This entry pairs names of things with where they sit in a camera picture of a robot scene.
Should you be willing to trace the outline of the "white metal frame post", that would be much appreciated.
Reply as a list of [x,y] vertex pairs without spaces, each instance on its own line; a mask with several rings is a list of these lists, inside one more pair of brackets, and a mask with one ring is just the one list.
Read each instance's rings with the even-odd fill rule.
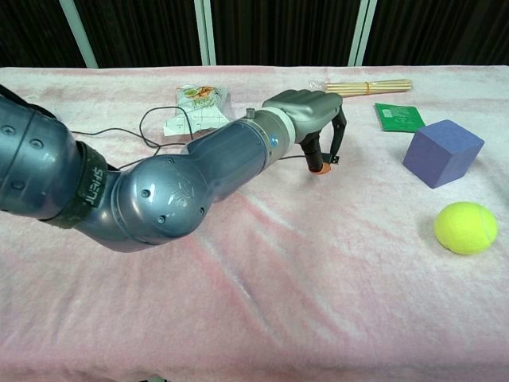
[[90,41],[88,40],[80,14],[76,8],[75,1],[59,0],[59,3],[86,67],[97,69],[99,66]]
[[359,0],[359,9],[348,57],[349,67],[363,65],[377,2],[377,0]]
[[203,66],[216,65],[216,47],[211,0],[194,0],[196,26]]

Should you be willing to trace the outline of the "black pleated curtain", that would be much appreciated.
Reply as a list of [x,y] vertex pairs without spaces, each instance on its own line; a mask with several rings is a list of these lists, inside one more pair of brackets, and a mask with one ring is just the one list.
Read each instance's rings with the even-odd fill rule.
[[[201,64],[194,0],[74,0],[100,68]],[[509,65],[509,0],[377,0],[363,66]],[[359,0],[211,0],[219,65],[345,66]]]

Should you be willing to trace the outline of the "wooden stick bundle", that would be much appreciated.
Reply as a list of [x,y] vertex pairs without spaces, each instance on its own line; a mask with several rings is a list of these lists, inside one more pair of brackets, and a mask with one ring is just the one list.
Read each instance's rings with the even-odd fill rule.
[[342,97],[354,97],[408,92],[413,88],[413,81],[408,79],[339,83],[310,81],[309,86],[312,90],[338,94]]

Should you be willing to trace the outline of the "white snack packet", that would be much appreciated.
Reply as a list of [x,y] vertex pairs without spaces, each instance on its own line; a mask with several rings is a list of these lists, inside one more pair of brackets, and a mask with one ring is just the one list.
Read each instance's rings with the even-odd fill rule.
[[226,88],[206,85],[179,87],[176,114],[165,121],[164,135],[190,135],[221,128],[229,122],[223,114],[227,98]]

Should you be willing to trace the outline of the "pink fuzzy table cloth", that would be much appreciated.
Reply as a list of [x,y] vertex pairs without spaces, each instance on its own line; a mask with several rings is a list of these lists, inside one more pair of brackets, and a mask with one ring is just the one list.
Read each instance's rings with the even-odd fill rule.
[[[190,236],[123,254],[0,212],[0,382],[509,382],[509,66],[0,68],[114,166],[162,141],[176,89],[223,86],[229,115],[310,81],[408,78],[346,99],[340,163],[294,148]],[[414,106],[484,140],[431,189],[402,161],[414,133],[375,103]],[[476,255],[444,248],[438,213],[473,202],[498,222]]]

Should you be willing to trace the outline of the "green flat packet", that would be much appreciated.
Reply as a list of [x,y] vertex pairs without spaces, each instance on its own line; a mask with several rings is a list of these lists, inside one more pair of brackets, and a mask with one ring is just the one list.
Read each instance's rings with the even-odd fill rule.
[[400,106],[386,103],[375,103],[383,131],[414,133],[425,126],[425,123],[414,106]]

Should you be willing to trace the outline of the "yellow tennis ball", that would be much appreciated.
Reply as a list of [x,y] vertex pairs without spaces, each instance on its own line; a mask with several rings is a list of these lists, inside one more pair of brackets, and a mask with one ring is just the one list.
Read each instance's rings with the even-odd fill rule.
[[498,236],[493,213],[473,202],[455,202],[444,207],[433,222],[437,241],[458,255],[476,255],[489,249]]

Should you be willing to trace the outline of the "purple foam cube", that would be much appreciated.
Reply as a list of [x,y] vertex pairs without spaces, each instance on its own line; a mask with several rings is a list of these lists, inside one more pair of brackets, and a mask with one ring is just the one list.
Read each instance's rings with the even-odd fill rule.
[[431,189],[463,177],[484,140],[452,120],[418,129],[402,164]]

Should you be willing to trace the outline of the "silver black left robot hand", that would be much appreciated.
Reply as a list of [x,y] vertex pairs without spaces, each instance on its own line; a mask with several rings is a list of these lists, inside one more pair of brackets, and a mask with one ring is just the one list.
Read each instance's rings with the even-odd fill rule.
[[[343,112],[343,98],[333,93],[309,90],[286,90],[262,104],[262,110],[276,115],[285,125],[288,149],[299,145],[308,166],[315,174],[325,174],[338,162],[347,121]],[[321,131],[331,125],[332,142],[328,153],[321,151]]]

